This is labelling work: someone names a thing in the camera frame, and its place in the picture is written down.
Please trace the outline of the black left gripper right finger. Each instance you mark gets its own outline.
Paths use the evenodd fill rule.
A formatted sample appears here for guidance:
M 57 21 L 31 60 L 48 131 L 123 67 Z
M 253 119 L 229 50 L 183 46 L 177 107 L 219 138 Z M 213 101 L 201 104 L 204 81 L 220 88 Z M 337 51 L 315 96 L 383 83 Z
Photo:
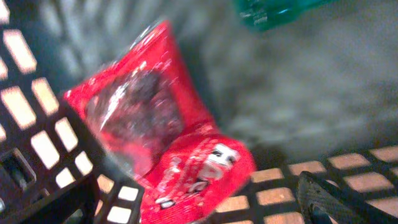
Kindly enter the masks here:
M 397 223 L 396 217 L 308 171 L 299 175 L 297 200 L 305 224 Z

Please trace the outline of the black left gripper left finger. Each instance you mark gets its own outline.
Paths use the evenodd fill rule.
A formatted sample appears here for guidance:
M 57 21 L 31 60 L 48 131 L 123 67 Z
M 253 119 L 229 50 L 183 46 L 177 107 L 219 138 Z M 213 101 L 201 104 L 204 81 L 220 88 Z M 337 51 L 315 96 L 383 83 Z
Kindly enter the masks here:
M 1 223 L 65 223 L 76 211 L 81 211 L 75 223 L 93 223 L 100 200 L 99 185 L 94 174 L 60 189 L 22 210 L 8 210 L 1 215 Z

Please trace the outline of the red snack packet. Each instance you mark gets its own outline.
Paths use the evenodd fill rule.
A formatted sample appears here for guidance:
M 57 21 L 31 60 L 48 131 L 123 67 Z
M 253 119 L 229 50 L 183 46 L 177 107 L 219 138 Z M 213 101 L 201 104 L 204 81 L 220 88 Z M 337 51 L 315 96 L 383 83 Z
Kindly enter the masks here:
M 204 219 L 256 168 L 246 146 L 224 135 L 202 102 L 168 21 L 63 97 L 143 186 L 142 223 Z

